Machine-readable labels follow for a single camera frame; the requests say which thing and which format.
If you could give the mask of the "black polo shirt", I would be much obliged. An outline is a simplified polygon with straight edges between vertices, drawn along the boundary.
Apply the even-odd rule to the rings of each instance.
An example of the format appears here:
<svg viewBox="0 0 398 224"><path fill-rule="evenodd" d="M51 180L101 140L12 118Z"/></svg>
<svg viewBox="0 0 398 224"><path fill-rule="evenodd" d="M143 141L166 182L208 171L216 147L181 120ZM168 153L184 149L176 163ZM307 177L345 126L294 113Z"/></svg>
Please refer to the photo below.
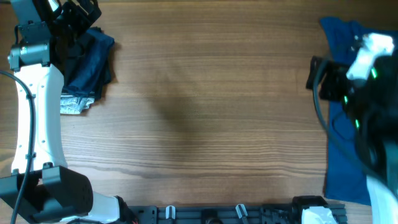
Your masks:
<svg viewBox="0 0 398 224"><path fill-rule="evenodd" d="M85 33L71 44L65 41L57 42L52 55L52 63L60 70L64 78L64 85L67 86L76 78L77 73L85 60L95 38Z"/></svg>

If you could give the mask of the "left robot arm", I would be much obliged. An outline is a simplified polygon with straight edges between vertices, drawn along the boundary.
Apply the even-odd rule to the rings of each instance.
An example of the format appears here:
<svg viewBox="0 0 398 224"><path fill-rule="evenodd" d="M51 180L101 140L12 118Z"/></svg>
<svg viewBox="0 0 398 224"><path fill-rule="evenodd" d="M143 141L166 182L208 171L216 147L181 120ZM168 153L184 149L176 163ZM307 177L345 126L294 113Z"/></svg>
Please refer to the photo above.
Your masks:
<svg viewBox="0 0 398 224"><path fill-rule="evenodd" d="M118 196L92 189L70 170L62 148L60 97L68 49L100 17L96 1L12 1L18 19L8 55L18 91L17 147L11 174L1 179L1 199L11 222L136 223Z"/></svg>

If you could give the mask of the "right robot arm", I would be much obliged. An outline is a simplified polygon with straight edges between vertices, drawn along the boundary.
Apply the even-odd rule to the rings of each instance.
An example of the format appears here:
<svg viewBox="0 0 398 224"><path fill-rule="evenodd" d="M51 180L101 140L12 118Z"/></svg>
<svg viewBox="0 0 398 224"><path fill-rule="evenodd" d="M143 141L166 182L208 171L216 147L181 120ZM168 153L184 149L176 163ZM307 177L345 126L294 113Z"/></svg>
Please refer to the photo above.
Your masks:
<svg viewBox="0 0 398 224"><path fill-rule="evenodd" d="M393 37L364 34L349 46L351 65L330 54L312 57L306 88L329 140L366 174L373 223L397 223L397 52ZM355 129L356 152L349 152L328 127L320 100L342 105Z"/></svg>

